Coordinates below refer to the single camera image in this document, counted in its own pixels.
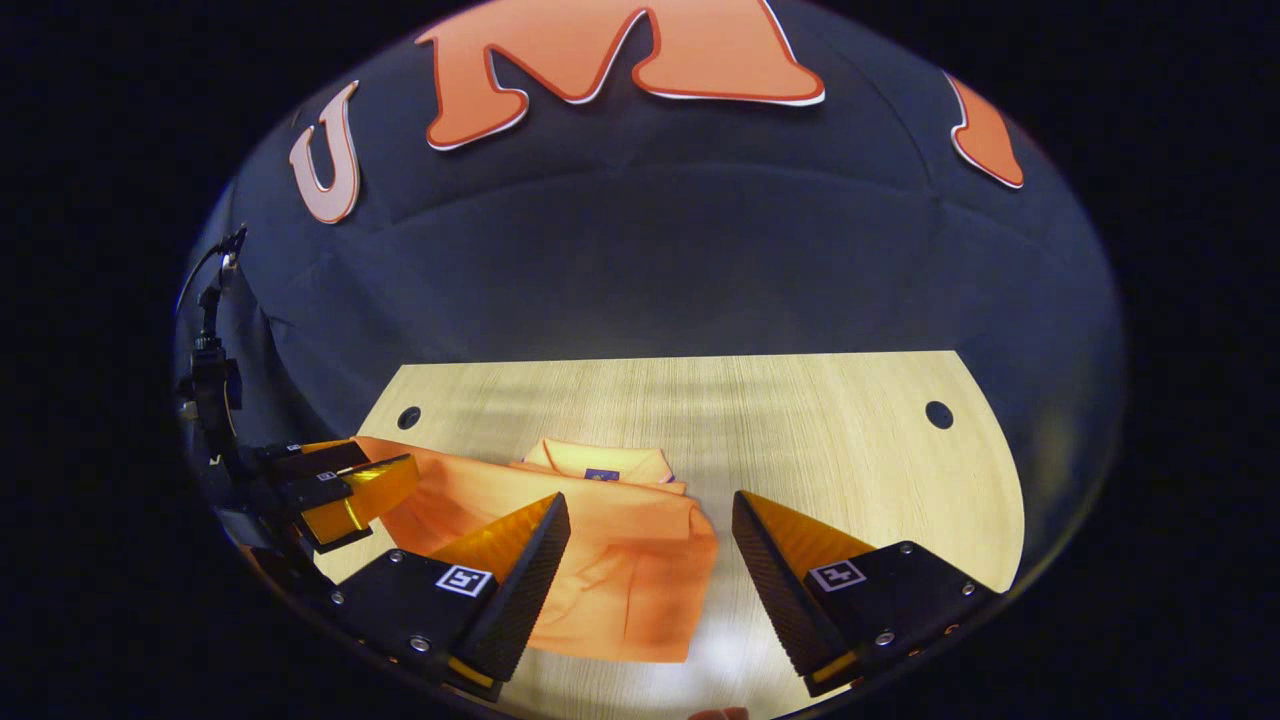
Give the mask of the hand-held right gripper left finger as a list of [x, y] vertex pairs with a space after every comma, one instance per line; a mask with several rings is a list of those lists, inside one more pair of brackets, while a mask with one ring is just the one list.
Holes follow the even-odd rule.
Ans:
[[553, 493], [430, 553], [393, 548], [317, 592], [360, 648], [489, 702], [515, 674], [571, 537]]

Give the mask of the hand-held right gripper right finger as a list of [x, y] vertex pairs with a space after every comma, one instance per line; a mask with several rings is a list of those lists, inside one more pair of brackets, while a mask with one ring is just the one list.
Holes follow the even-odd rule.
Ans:
[[733, 496], [732, 533], [812, 697], [905, 669], [1002, 597], [914, 539], [874, 547], [745, 489]]

